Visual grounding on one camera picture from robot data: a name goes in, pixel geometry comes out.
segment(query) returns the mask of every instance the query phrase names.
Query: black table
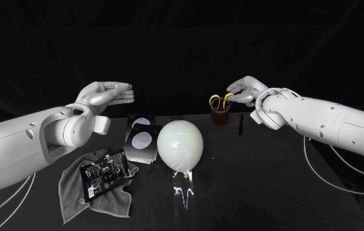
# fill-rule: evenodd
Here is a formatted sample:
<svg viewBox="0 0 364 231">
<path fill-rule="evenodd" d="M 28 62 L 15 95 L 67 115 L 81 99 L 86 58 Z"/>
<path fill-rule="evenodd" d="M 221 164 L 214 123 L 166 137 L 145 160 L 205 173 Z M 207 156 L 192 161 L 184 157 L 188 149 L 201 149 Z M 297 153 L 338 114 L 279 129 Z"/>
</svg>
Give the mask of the black table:
<svg viewBox="0 0 364 231">
<path fill-rule="evenodd" d="M 284 125 L 279 130 L 257 125 L 244 114 L 230 114 L 218 128 L 208 115 L 185 115 L 204 139 L 201 160 L 192 169 L 197 228 L 202 230 L 364 230 L 364 210 L 349 193 L 316 177 L 304 161 L 303 137 Z M 169 116 L 156 117 L 165 125 Z M 86 209 L 61 226 L 57 184 L 76 158 L 100 148 L 122 147 L 125 118 L 112 119 L 107 135 L 92 134 L 86 145 L 35 174 L 27 199 L 2 230 L 175 230 L 172 170 L 159 156 L 151 165 L 135 163 L 139 171 L 125 187 L 132 195 L 130 218 L 116 218 Z M 309 141 L 312 166 L 333 184 L 342 183 Z M 22 182 L 0 191 L 0 202 Z M 12 212 L 25 189 L 2 208 L 0 223 Z"/>
</svg>

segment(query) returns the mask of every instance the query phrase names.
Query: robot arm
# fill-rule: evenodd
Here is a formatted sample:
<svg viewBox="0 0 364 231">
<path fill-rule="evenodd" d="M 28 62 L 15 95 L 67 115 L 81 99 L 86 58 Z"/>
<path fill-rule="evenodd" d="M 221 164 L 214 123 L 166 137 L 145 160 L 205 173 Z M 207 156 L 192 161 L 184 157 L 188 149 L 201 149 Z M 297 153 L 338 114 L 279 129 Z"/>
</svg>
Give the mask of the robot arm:
<svg viewBox="0 0 364 231">
<path fill-rule="evenodd" d="M 0 123 L 0 189 L 24 180 L 87 142 L 107 133 L 106 105 L 133 102 L 132 86 L 93 82 L 73 104 Z"/>
<path fill-rule="evenodd" d="M 243 93 L 227 100 L 250 103 L 253 99 L 243 100 L 243 97 L 253 95 L 256 109 L 250 116 L 257 124 L 263 123 L 274 130 L 287 124 L 307 138 L 364 155 L 364 111 L 300 97 L 286 88 L 261 89 L 261 83 L 250 76 L 238 81 L 244 85 L 251 84 L 248 88 L 240 88 Z M 235 93 L 238 89 L 234 91 L 228 86 L 227 91 Z"/>
</svg>

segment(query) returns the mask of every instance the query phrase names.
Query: yellow scissor handle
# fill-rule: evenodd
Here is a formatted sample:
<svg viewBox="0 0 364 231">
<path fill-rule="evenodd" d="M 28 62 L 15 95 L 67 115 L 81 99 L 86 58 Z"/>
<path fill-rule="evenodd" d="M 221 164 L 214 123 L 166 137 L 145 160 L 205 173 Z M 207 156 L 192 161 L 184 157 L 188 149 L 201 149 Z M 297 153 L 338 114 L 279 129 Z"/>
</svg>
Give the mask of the yellow scissor handle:
<svg viewBox="0 0 364 231">
<path fill-rule="evenodd" d="M 221 108 L 222 108 L 222 109 L 225 109 L 225 99 L 227 99 L 227 97 L 231 96 L 231 95 L 233 95 L 233 94 L 228 93 L 228 94 L 225 95 L 225 97 L 222 98 L 222 102 L 221 102 Z"/>
<path fill-rule="evenodd" d="M 212 100 L 212 98 L 218 98 L 218 105 L 217 105 L 217 108 L 215 108 L 215 110 L 217 110 L 217 109 L 218 109 L 218 106 L 220 106 L 220 96 L 218 96 L 218 95 L 212 95 L 212 96 L 210 97 L 208 103 L 210 103 L 211 109 L 214 109 L 212 106 L 211 106 L 211 100 Z"/>
</svg>

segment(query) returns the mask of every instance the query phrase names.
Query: pen holder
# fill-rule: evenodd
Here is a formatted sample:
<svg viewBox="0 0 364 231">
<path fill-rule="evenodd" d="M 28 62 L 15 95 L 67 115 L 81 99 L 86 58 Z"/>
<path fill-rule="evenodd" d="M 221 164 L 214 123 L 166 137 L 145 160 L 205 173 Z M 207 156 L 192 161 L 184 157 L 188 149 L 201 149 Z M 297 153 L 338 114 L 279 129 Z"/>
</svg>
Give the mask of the pen holder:
<svg viewBox="0 0 364 231">
<path fill-rule="evenodd" d="M 231 106 L 231 101 L 225 101 L 225 109 L 224 110 L 215 110 L 214 108 L 210 107 L 211 109 L 211 121 L 215 126 L 224 126 L 227 121 L 228 121 L 228 113 L 230 113 L 230 106 Z M 217 106 L 217 99 L 211 101 L 211 106 Z"/>
</svg>

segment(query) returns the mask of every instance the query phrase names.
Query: towel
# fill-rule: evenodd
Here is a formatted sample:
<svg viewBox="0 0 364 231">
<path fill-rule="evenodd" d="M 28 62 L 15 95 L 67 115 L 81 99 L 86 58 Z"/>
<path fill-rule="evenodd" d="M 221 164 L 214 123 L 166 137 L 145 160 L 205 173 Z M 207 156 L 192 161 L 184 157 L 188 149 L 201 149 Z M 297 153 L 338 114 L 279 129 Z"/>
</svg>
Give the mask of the towel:
<svg viewBox="0 0 364 231">
<path fill-rule="evenodd" d="M 106 154 L 107 149 L 100 149 L 81 155 L 61 173 L 58 180 L 58 201 L 63 225 L 87 207 L 99 213 L 129 218 L 130 194 L 126 193 L 122 188 L 130 184 L 130 179 L 103 195 L 84 203 L 79 168 L 89 165 Z M 128 162 L 128 164 L 133 175 L 138 171 L 138 167 L 130 162 Z"/>
</svg>

